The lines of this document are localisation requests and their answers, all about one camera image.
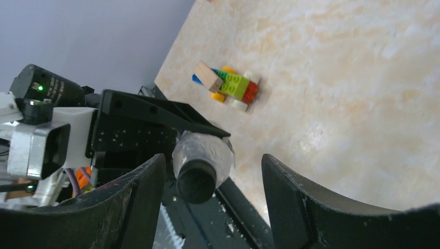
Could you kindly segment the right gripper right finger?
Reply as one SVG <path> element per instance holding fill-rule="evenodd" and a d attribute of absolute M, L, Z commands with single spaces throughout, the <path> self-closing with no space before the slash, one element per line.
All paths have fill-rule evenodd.
<path fill-rule="evenodd" d="M 396 211 L 356 201 L 270 154 L 262 176 L 276 248 L 439 248 L 439 204 Z"/>

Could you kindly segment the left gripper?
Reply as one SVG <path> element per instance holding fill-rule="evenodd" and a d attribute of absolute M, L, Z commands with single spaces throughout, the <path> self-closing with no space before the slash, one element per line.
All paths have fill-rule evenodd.
<path fill-rule="evenodd" d="M 176 131 L 152 124 L 220 138 L 230 136 L 186 103 L 105 89 L 101 110 L 93 107 L 53 110 L 53 121 L 71 126 L 62 167 L 69 175 L 92 167 L 96 156 L 98 169 L 133 170 L 155 154 L 164 154 L 170 173 Z"/>

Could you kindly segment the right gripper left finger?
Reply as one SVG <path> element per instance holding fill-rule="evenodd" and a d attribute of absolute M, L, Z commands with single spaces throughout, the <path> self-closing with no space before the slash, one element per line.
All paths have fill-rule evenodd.
<path fill-rule="evenodd" d="M 152 248 L 166 177 L 157 154 L 95 190 L 26 210 L 1 210 L 1 248 Z"/>

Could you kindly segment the small clear bottle black cap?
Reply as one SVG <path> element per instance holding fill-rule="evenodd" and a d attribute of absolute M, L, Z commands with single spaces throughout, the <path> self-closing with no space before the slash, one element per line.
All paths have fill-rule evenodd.
<path fill-rule="evenodd" d="M 216 172 L 215 187 L 219 187 L 236 167 L 236 157 L 228 137 L 223 139 L 190 131 L 177 136 L 172 153 L 173 171 L 177 177 L 186 163 L 201 160 L 208 163 Z"/>

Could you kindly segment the colourful toy block car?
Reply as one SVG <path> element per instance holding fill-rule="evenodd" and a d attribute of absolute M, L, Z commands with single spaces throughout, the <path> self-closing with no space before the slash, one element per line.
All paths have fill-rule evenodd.
<path fill-rule="evenodd" d="M 200 61 L 194 69 L 192 80 L 205 86 L 212 99 L 223 103 L 229 98 L 231 107 L 246 112 L 259 94 L 261 76 L 251 71 L 241 75 L 226 66 L 218 70 Z"/>

